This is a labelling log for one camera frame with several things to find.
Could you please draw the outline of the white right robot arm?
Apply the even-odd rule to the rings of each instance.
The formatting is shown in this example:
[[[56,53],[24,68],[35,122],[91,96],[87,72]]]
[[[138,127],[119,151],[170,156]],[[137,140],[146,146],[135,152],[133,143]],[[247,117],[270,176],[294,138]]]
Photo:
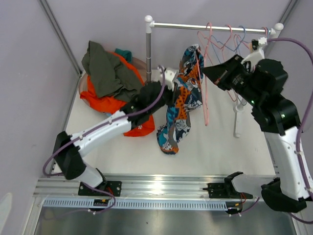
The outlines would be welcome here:
[[[202,69],[218,88],[234,90],[252,106],[252,116],[265,136],[275,170],[272,180],[235,172],[225,178],[224,194],[248,193],[263,198],[274,211],[297,213],[310,200],[302,174],[308,172],[298,159],[300,118],[295,104],[281,94],[288,78],[279,61],[262,59],[256,65],[235,55],[228,61]]]

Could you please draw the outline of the olive green shorts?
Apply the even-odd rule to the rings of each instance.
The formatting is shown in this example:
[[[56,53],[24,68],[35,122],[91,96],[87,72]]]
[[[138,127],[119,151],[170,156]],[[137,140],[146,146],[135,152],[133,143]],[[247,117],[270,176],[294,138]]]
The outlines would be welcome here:
[[[113,96],[129,102],[143,87],[140,77],[132,69],[97,42],[89,41],[82,66],[90,76],[97,98]]]

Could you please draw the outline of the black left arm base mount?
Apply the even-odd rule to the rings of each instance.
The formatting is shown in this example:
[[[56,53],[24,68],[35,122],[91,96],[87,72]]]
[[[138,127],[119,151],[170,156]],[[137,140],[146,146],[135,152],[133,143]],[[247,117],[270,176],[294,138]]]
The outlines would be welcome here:
[[[87,187],[84,183],[80,183],[78,189],[78,195],[80,196],[108,196],[104,194],[102,191],[110,193],[114,197],[119,197],[122,190],[122,182],[121,181],[108,181],[102,172],[96,168],[96,170],[100,173],[103,182],[96,186],[95,188],[91,189]]]

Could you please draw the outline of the dark teal shorts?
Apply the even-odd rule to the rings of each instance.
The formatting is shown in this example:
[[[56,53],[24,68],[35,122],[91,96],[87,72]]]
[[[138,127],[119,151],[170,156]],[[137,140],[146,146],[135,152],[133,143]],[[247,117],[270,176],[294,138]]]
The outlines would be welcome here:
[[[122,50],[119,48],[116,48],[114,51],[116,54],[122,56],[128,63],[132,63],[133,55],[132,52],[129,50]]]

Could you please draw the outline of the patterned blue orange shorts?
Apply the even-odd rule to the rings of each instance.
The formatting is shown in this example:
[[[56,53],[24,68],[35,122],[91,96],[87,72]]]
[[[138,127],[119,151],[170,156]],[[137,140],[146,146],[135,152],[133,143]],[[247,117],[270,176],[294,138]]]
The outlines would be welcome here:
[[[189,46],[183,53],[179,64],[178,76],[174,80],[180,92],[175,104],[166,112],[166,124],[157,130],[157,143],[164,154],[175,155],[178,143],[190,132],[190,112],[203,104],[201,84],[204,57],[198,44]]]

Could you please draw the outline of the pink hanger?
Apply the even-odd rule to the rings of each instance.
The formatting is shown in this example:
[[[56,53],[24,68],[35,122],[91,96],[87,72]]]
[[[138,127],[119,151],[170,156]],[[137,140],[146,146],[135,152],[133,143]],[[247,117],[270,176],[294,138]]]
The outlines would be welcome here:
[[[218,43],[220,46],[218,47],[217,45],[215,45],[216,48],[218,48],[220,51],[221,51],[221,54],[222,54],[222,58],[223,58],[223,61],[225,62],[225,56],[224,56],[224,50],[225,48],[227,48],[227,43],[229,42],[229,40],[232,38],[232,28],[229,24],[226,24],[225,26],[227,26],[229,28],[229,36],[227,38],[227,40],[225,42],[222,42],[221,40],[218,40],[216,37],[213,37],[213,39],[216,41],[216,43]],[[237,101],[237,95],[235,92],[234,93],[234,97],[231,95],[230,91],[227,91],[230,99],[232,102],[235,102]]]
[[[203,57],[203,65],[206,65],[206,58],[209,59],[210,62],[211,59],[208,55],[208,47],[211,43],[211,37],[212,37],[212,23],[208,22],[205,29],[209,29],[209,36],[205,37],[200,31],[197,32],[197,37],[199,42],[202,46],[199,47],[198,52]],[[206,46],[203,45],[201,42],[200,36],[201,35],[204,39],[207,40]],[[207,87],[207,77],[203,75],[202,84],[201,84],[201,95],[202,95],[202,107],[203,107],[203,117],[204,117],[204,124],[207,126],[209,124],[209,109],[208,109],[208,87]]]
[[[242,38],[239,34],[235,34],[233,36],[236,54],[239,54],[239,55],[241,54],[240,53],[240,46],[241,45],[244,45],[249,50],[250,53],[253,52],[252,43],[245,41],[244,37],[245,36],[243,36],[243,38]]]

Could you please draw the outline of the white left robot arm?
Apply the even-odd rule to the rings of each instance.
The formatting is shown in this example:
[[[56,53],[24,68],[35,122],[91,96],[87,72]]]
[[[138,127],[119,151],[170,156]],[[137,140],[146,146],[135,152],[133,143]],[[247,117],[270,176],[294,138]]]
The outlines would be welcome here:
[[[161,107],[174,104],[178,96],[177,85],[150,82],[131,101],[97,125],[72,135],[65,131],[59,133],[52,157],[62,175],[67,180],[87,184],[94,195],[102,195],[106,191],[105,177],[100,170],[85,163],[83,158],[106,141],[145,123]]]

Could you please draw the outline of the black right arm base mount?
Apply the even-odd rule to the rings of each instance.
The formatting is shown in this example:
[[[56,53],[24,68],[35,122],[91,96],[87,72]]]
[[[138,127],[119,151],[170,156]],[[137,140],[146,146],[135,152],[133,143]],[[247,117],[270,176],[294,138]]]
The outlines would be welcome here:
[[[207,191],[209,198],[213,199],[252,199],[253,195],[238,192],[229,183],[208,183],[202,190]]]

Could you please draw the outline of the blue hanger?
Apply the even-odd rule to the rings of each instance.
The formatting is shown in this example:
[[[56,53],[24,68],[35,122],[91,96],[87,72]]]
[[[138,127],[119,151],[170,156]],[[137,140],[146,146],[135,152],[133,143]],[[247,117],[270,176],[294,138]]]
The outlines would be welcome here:
[[[244,26],[242,25],[239,26],[239,28],[243,29],[243,33],[244,33],[243,37],[241,37],[239,34],[234,34],[233,29],[230,25],[226,24],[225,26],[229,28],[229,32],[230,32],[230,35],[226,41],[223,42],[221,40],[218,40],[215,36],[212,36],[213,39],[216,41],[216,43],[220,45],[220,46],[215,46],[215,47],[219,48],[219,50],[221,51],[222,58],[224,61],[225,61],[225,57],[224,57],[225,49],[228,49],[234,53],[240,54],[240,46],[246,37],[246,28]],[[231,39],[233,41],[234,47],[228,46],[228,43],[230,42]]]
[[[271,36],[271,29],[270,28],[267,28],[265,27],[265,33],[266,33],[266,38],[269,39],[270,36]]]

